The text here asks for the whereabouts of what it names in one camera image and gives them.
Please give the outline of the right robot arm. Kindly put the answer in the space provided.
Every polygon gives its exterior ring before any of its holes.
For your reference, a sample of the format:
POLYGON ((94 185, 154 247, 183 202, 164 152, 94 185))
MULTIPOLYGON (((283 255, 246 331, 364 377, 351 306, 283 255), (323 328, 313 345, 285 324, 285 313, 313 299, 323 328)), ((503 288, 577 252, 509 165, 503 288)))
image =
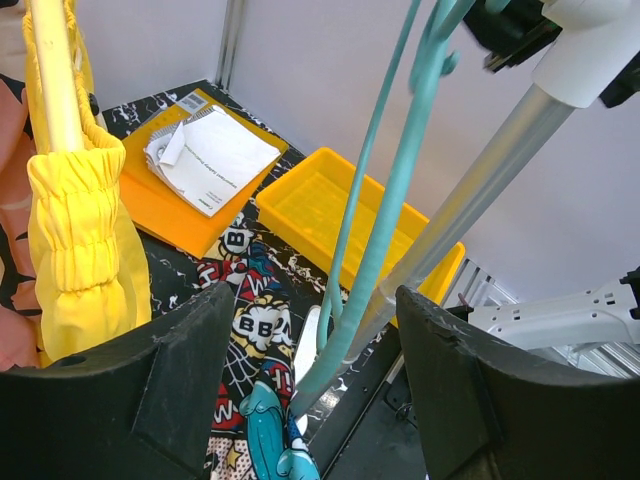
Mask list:
MULTIPOLYGON (((576 110, 613 109, 639 92, 636 1, 545 1, 560 29, 533 71, 533 83, 484 148, 491 177, 475 191, 482 214, 576 110)), ((639 271, 598 288, 543 301, 476 309, 470 323, 524 350, 639 341, 639 271)))

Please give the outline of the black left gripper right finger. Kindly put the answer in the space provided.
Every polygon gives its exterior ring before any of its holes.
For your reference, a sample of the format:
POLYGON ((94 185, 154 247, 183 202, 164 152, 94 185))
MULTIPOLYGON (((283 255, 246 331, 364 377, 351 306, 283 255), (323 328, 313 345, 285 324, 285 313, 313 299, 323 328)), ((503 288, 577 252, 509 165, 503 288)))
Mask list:
POLYGON ((432 479, 635 479, 639 382, 546 360, 396 292, 432 479))

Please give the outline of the comic print shorts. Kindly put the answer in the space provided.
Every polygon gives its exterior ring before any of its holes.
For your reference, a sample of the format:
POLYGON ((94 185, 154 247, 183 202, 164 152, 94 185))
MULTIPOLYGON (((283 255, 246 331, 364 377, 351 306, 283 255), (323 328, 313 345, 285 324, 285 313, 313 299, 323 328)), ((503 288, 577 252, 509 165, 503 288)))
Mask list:
POLYGON ((197 265, 202 288, 234 296, 207 479, 318 479, 289 404, 295 390, 289 297, 264 243, 238 214, 197 265))

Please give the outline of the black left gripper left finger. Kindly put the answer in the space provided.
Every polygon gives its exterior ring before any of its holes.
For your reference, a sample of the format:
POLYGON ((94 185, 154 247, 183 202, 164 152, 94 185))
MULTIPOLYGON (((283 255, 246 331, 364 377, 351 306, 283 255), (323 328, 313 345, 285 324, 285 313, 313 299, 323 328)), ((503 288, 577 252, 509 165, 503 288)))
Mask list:
POLYGON ((44 369, 1 375, 5 479, 199 479, 234 297, 217 284, 44 369))

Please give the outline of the yellow shorts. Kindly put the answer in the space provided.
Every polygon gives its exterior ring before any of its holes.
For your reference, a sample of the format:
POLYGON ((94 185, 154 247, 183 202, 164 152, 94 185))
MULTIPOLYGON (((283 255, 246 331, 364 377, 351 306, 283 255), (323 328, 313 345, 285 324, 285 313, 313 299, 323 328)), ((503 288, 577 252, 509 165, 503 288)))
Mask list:
POLYGON ((41 308, 39 356, 45 366, 151 319, 148 264, 121 199, 125 148, 91 110, 93 78, 75 4, 62 2, 84 141, 79 151, 50 148, 29 2, 22 23, 26 95, 36 145, 27 164, 32 189, 28 242, 41 308))

